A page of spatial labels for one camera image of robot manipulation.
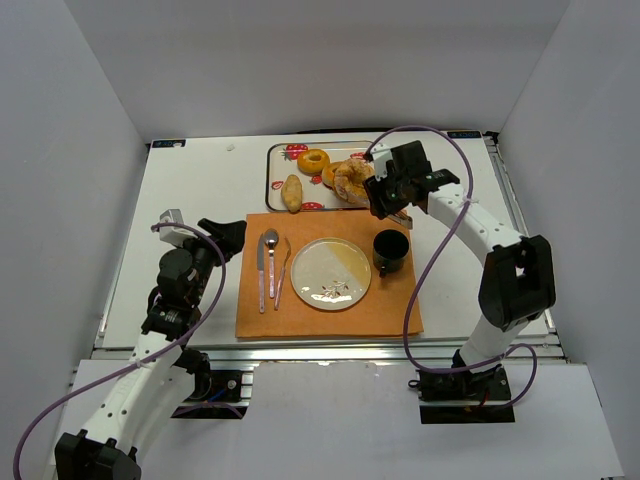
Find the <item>round cream ceramic plate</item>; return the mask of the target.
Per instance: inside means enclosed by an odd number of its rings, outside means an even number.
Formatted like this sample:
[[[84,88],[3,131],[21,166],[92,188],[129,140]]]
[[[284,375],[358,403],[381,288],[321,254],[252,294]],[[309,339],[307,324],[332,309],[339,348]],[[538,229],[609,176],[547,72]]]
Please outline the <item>round cream ceramic plate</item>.
[[[308,306],[341,311],[360,302],[372,279],[370,262],[361,248],[344,239],[314,240],[295,255],[291,284]]]

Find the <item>dark green mug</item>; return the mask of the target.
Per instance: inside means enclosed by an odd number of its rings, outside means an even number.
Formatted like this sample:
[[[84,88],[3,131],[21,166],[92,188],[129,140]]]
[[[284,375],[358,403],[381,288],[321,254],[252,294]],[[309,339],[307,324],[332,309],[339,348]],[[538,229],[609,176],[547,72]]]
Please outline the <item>dark green mug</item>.
[[[379,232],[373,240],[373,264],[384,278],[400,271],[410,251],[408,237],[398,230]]]

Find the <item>aluminium frame rail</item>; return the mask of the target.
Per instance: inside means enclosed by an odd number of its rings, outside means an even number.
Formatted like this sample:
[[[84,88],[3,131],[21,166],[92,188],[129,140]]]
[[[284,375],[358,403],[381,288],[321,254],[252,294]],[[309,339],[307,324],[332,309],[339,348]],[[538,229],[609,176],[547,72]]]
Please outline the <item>aluminium frame rail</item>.
[[[516,343],[526,343],[535,350],[540,363],[566,363],[566,355],[555,334],[544,337],[525,337]],[[461,347],[461,340],[424,340],[410,342],[412,355],[419,363],[430,366],[449,366],[454,352]],[[229,345],[194,346],[205,352],[216,370],[252,371],[262,362],[313,362],[330,364],[342,361],[365,361],[380,365],[397,364],[406,360],[402,344],[397,339],[350,341],[275,341],[243,342]],[[132,348],[96,348],[92,360],[126,360]],[[507,361],[528,363],[530,354],[518,349]]]

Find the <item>metal kitchen tongs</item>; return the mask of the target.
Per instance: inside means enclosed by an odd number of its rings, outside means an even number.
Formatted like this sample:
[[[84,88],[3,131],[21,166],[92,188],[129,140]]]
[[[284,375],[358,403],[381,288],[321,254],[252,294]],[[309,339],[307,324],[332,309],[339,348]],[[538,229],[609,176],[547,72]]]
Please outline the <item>metal kitchen tongs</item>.
[[[391,220],[406,229],[411,230],[413,228],[413,219],[404,210],[392,214],[379,213],[366,196],[359,194],[348,194],[347,202],[358,207],[366,208],[369,213],[378,220]]]

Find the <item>rose gold fork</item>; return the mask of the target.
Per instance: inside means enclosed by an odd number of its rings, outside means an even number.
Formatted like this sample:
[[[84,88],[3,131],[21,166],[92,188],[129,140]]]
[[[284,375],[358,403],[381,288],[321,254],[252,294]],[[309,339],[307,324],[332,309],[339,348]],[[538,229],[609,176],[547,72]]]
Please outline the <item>rose gold fork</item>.
[[[275,292],[275,301],[274,301],[274,310],[278,311],[280,309],[280,303],[281,303],[281,298],[282,298],[282,293],[283,293],[283,288],[284,288],[284,281],[285,281],[285,276],[286,276],[286,271],[287,271],[287,264],[288,261],[290,259],[291,256],[291,243],[288,239],[288,237],[284,237],[284,241],[285,241],[285,245],[286,245],[286,254],[285,254],[285,258],[282,264],[282,268],[280,270],[280,274],[278,277],[278,282],[276,284],[276,292]]]

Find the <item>orange cloth placemat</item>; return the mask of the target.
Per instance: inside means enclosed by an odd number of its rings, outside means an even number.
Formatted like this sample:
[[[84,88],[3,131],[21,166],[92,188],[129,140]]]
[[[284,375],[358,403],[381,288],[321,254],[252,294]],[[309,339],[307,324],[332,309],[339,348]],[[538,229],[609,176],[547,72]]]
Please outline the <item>orange cloth placemat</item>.
[[[416,284],[411,256],[380,276],[375,237],[408,229],[366,210],[246,218],[235,334],[239,339],[398,337]]]

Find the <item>black table corner label left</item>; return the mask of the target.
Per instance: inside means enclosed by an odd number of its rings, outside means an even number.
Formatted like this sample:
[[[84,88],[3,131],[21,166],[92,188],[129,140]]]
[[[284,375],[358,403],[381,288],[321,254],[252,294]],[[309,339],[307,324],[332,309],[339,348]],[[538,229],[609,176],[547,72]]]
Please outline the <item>black table corner label left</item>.
[[[162,139],[154,140],[151,143],[153,149],[161,148],[183,148],[186,145],[185,139]]]

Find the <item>black table corner label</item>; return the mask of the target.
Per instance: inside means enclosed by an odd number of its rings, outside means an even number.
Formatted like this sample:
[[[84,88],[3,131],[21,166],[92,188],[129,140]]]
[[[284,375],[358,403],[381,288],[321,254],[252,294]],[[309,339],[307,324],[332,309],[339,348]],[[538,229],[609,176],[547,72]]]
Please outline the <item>black table corner label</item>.
[[[153,149],[161,148],[183,148],[186,145],[185,139],[162,139],[154,140],[151,143]]]
[[[481,139],[483,137],[483,135],[477,130],[447,131],[447,136],[455,140]]]

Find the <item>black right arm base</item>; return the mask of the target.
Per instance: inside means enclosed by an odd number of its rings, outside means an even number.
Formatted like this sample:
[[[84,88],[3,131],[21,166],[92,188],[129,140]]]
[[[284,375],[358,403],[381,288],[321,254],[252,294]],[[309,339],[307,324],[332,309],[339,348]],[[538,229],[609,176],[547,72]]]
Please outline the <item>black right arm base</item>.
[[[456,352],[453,364],[416,367],[408,382],[426,425],[513,423],[515,413],[506,370],[499,357],[467,365]]]

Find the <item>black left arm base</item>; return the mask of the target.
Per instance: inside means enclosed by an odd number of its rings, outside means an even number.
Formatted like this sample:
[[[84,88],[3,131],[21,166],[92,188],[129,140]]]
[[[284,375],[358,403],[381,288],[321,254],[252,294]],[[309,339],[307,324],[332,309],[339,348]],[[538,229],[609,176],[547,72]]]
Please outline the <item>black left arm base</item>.
[[[211,366],[208,355],[185,349],[176,362],[194,380],[194,389],[173,413],[175,419],[240,420],[246,414],[252,373]]]

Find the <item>black table corner label right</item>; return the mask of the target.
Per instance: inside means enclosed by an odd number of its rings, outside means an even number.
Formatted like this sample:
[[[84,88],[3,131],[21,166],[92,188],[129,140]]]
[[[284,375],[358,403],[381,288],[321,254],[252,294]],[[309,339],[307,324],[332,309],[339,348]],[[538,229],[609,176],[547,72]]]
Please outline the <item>black table corner label right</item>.
[[[447,131],[447,136],[455,140],[481,139],[483,137],[483,135],[477,130]]]

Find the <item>large sugar-crusted bundt bread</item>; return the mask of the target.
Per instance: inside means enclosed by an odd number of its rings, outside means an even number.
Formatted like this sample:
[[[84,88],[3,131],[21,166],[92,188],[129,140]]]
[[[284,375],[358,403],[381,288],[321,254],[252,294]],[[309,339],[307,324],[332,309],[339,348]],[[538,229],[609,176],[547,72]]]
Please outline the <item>large sugar-crusted bundt bread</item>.
[[[374,169],[363,159],[350,158],[335,170],[334,190],[344,201],[361,207],[369,206],[364,182],[374,175]]]

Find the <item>oblong baked bread roll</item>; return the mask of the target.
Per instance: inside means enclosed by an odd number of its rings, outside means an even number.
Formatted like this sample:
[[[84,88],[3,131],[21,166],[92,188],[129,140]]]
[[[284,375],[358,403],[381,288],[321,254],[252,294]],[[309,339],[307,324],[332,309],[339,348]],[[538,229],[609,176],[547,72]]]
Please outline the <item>oblong baked bread roll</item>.
[[[301,210],[303,202],[303,187],[297,175],[290,174],[281,188],[281,199],[290,213]]]

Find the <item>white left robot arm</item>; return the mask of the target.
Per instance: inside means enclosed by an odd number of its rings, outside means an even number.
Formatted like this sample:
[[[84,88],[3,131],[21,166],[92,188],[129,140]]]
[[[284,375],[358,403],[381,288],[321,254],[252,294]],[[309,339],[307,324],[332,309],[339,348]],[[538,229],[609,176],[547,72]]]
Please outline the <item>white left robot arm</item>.
[[[209,397],[209,358],[187,343],[212,312],[199,308],[211,274],[242,252],[247,223],[202,219],[188,227],[168,210],[152,229],[171,248],[159,260],[140,335],[95,413],[57,441],[60,479],[141,478],[141,455],[180,405]]]

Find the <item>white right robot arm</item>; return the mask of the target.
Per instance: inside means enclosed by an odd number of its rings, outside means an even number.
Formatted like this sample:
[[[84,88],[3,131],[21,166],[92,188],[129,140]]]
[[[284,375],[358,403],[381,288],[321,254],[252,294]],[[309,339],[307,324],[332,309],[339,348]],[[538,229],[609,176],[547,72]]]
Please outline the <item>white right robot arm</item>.
[[[550,243],[503,224],[472,198],[471,185],[447,169],[435,170],[419,141],[378,143],[364,155],[373,176],[364,182],[371,213],[385,219],[408,205],[448,227],[483,266],[481,317],[455,356],[453,372],[480,373],[505,357],[509,345],[556,302]]]

